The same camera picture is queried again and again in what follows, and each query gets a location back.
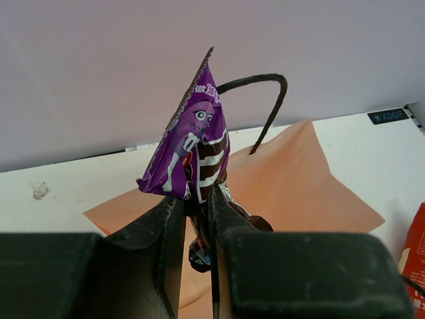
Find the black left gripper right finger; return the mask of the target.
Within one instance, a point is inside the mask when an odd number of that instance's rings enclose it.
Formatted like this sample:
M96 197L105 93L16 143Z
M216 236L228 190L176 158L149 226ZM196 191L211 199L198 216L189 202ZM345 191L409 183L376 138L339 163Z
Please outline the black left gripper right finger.
M209 195L215 318L413 318L383 243L361 233L261 232Z

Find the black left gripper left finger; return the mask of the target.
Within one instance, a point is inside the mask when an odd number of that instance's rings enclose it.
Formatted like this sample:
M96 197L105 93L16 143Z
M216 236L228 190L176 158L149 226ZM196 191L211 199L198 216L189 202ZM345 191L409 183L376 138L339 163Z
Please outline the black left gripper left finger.
M185 204L165 198L119 231L2 233L2 318L176 318Z

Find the purple brown candy packet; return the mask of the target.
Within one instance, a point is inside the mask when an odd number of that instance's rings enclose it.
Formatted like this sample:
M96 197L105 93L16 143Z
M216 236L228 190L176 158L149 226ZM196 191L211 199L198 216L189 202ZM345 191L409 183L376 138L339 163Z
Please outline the purple brown candy packet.
M144 175L137 179L143 193L189 202L188 216L196 234L189 262L198 272L211 269L209 194L219 186L230 206L259 231L271 231L263 217L237 204L226 184L230 140L222 104L205 55L190 87L170 119Z

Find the large red chips bag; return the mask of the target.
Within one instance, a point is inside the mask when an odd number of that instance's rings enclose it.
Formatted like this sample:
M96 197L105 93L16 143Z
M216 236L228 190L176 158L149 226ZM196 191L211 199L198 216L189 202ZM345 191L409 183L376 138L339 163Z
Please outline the large red chips bag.
M424 288L424 203L419 206L407 232L398 268L402 275ZM415 309L414 317L424 318L424 295L409 285L407 289Z

